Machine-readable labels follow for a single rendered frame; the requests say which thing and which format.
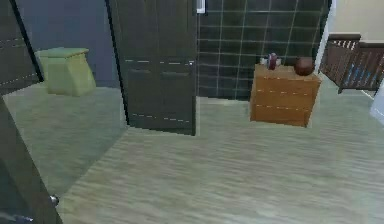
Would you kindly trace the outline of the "dark grey room door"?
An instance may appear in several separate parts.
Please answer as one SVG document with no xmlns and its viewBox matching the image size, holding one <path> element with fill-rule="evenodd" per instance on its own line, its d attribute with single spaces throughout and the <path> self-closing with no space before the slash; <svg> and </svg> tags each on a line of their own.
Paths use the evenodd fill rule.
<svg viewBox="0 0 384 224">
<path fill-rule="evenodd" d="M 196 0 L 105 0 L 126 122 L 196 134 Z"/>
</svg>

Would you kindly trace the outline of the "orange wooden chest of drawers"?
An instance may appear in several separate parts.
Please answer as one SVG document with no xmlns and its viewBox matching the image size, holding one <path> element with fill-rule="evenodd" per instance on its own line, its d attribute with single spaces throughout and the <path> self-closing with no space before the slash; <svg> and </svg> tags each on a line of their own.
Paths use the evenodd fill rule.
<svg viewBox="0 0 384 224">
<path fill-rule="evenodd" d="M 269 70 L 256 64 L 249 103 L 250 120 L 307 127 L 320 85 L 318 76 L 299 76 L 292 66 Z"/>
</svg>

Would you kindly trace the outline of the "red and white alarm clock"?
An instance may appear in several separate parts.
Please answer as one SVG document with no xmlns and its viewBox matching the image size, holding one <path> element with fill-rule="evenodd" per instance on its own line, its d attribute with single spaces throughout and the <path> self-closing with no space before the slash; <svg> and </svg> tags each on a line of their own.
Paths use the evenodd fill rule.
<svg viewBox="0 0 384 224">
<path fill-rule="evenodd" d="M 276 53 L 269 53 L 260 58 L 260 64 L 264 65 L 268 70 L 275 70 L 281 64 L 281 59 Z"/>
</svg>

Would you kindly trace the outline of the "brown ball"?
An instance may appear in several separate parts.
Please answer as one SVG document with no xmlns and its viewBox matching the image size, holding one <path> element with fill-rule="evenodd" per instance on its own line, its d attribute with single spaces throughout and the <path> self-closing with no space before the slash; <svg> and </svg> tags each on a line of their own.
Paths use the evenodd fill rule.
<svg viewBox="0 0 384 224">
<path fill-rule="evenodd" d="M 311 57 L 299 57 L 294 65 L 294 71 L 299 76 L 308 76 L 314 69 L 315 65 Z"/>
</svg>

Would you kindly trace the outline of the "green toilet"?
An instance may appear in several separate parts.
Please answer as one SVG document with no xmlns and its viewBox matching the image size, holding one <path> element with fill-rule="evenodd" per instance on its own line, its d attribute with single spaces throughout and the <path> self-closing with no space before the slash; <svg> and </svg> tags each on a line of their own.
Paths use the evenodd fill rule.
<svg viewBox="0 0 384 224">
<path fill-rule="evenodd" d="M 49 94 L 82 96 L 96 88 L 88 48 L 57 47 L 35 52 Z"/>
</svg>

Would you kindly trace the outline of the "dark brown wooden crib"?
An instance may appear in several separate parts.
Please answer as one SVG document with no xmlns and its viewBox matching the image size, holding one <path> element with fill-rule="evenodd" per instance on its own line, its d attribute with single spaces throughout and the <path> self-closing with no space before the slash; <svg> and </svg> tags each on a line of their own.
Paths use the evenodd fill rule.
<svg viewBox="0 0 384 224">
<path fill-rule="evenodd" d="M 384 42 L 366 42 L 358 33 L 330 34 L 319 70 L 338 87 L 377 92 L 384 79 Z"/>
</svg>

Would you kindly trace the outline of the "dark door with round knob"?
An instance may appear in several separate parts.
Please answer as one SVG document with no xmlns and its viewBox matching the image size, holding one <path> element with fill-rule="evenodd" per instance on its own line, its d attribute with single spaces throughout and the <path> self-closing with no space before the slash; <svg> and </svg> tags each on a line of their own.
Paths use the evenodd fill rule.
<svg viewBox="0 0 384 224">
<path fill-rule="evenodd" d="M 63 224 L 5 102 L 42 80 L 16 0 L 0 0 L 0 224 Z"/>
</svg>

